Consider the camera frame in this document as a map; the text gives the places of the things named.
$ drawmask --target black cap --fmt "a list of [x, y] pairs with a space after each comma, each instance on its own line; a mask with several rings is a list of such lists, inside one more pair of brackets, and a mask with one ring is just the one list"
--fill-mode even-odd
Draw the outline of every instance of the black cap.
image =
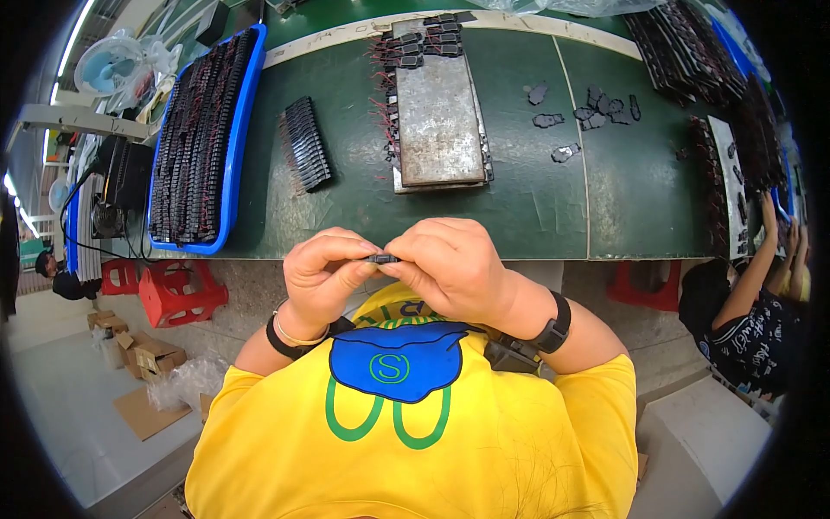
[[43, 277], [49, 277], [49, 272], [46, 271], [46, 265], [49, 264], [49, 251], [43, 251], [37, 255], [35, 260], [35, 272]]

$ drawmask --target black wrist strap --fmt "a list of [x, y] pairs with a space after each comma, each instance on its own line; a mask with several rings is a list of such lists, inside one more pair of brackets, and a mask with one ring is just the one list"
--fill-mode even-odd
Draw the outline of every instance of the black wrist strap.
[[291, 360], [299, 359], [301, 356], [305, 355], [309, 351], [312, 351], [326, 339], [329, 339], [334, 335], [354, 329], [354, 323], [341, 316], [337, 321], [331, 323], [329, 326], [329, 333], [325, 334], [325, 336], [320, 339], [320, 342], [317, 344], [311, 346], [288, 346], [286, 343], [281, 341], [280, 337], [276, 334], [276, 330], [274, 329], [275, 318], [276, 314], [271, 316], [271, 319], [269, 319], [268, 323], [265, 325], [265, 335], [268, 338], [268, 342], [270, 342], [271, 346], [274, 347], [274, 350], [279, 351]]
[[534, 339], [522, 340], [521, 343], [532, 345], [544, 353], [553, 353], [568, 339], [570, 328], [570, 305], [561, 294], [550, 291], [556, 301], [558, 315], [544, 326], [544, 330]]

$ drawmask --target fluorescent light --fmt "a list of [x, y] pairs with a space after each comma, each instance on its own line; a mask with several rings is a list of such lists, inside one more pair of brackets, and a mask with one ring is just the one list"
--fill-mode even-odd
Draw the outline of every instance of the fluorescent light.
[[3, 185], [6, 186], [6, 190], [8, 191], [8, 193], [11, 194], [13, 197], [16, 197], [17, 190], [14, 188], [14, 185], [12, 185], [12, 177], [10, 177], [8, 173], [6, 173], [6, 176], [3, 177], [2, 182]]
[[43, 163], [46, 163], [46, 158], [49, 157], [49, 129], [43, 135]]
[[32, 220], [29, 218], [29, 215], [26, 214], [26, 209], [20, 208], [20, 217], [23, 218], [23, 221], [26, 222], [26, 225], [32, 230], [32, 234], [35, 235], [36, 238], [41, 237], [41, 234], [35, 229], [35, 226], [32, 224]]
[[75, 40], [78, 39], [78, 34], [81, 32], [81, 26], [84, 24], [84, 20], [86, 19], [86, 15], [90, 13], [90, 9], [92, 9], [92, 4], [95, 0], [86, 0], [86, 5], [84, 6], [83, 11], [81, 11], [81, 15], [78, 17], [78, 21], [75, 22], [75, 28], [72, 29], [72, 34], [69, 36], [69, 42], [66, 44], [66, 49], [63, 51], [63, 57], [61, 58], [61, 66], [57, 68], [57, 76], [63, 76], [63, 69], [66, 68], [66, 62], [69, 61], [69, 53], [72, 51], [72, 47], [75, 45]]
[[49, 98], [49, 104], [50, 104], [50, 105], [54, 105], [54, 104], [55, 104], [55, 98], [56, 98], [56, 97], [57, 97], [57, 81], [55, 81], [55, 86], [53, 86], [53, 87], [52, 87], [52, 95], [51, 95], [51, 97]]

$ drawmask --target red plastic stool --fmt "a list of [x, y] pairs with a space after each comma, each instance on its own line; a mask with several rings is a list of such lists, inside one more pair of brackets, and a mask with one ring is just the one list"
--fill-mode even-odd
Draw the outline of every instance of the red plastic stool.
[[101, 294], [104, 296], [122, 296], [138, 294], [139, 280], [135, 273], [135, 263], [126, 259], [111, 260], [101, 265]]
[[681, 260], [671, 262], [671, 271], [666, 284], [656, 292], [640, 292], [631, 286], [631, 263], [621, 262], [617, 267], [617, 277], [605, 294], [611, 301], [633, 306], [647, 306], [654, 310], [677, 311], [677, 299], [680, 290]]
[[[202, 286], [202, 290], [190, 294], [184, 293], [191, 275], [184, 270], [187, 262], [192, 263], [192, 276]], [[167, 260], [144, 269], [139, 297], [153, 328], [172, 328], [210, 319], [214, 310], [227, 303], [227, 287], [216, 284], [204, 260]]]

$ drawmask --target fingernail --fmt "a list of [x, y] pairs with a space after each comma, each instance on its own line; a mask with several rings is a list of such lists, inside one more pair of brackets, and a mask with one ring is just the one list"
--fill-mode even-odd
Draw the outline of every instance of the fingernail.
[[360, 246], [369, 252], [381, 252], [380, 247], [369, 242], [360, 242]]
[[371, 276], [374, 273], [374, 271], [376, 271], [376, 270], [378, 270], [378, 264], [377, 263], [366, 262], [366, 263], [364, 263], [363, 265], [360, 266], [360, 268], [358, 269], [358, 273], [361, 276]]

